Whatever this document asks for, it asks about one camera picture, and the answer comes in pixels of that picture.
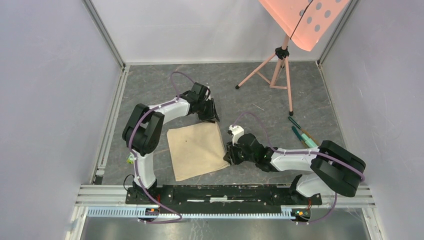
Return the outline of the beige cloth napkin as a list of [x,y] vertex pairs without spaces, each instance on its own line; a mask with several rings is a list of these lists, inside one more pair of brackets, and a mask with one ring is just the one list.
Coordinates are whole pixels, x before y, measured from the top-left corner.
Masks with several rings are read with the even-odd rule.
[[212,173],[230,164],[217,123],[202,122],[168,130],[167,141],[175,180]]

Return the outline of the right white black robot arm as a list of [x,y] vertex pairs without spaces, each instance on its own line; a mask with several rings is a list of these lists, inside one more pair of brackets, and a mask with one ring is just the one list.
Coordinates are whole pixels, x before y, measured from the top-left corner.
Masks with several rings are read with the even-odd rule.
[[223,159],[230,165],[251,162],[264,172],[301,171],[289,189],[289,199],[302,204],[316,194],[335,192],[352,198],[365,180],[366,163],[331,140],[305,149],[264,146],[251,134],[226,144]]

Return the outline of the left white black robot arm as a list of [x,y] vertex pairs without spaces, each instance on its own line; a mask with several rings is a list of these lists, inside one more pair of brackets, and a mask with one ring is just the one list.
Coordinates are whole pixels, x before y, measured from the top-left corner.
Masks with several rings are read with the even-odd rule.
[[157,105],[137,104],[122,132],[130,154],[134,159],[134,182],[140,187],[138,197],[145,204],[153,203],[157,190],[153,154],[157,148],[163,125],[180,117],[196,114],[201,122],[220,121],[211,91],[198,82],[184,93]]

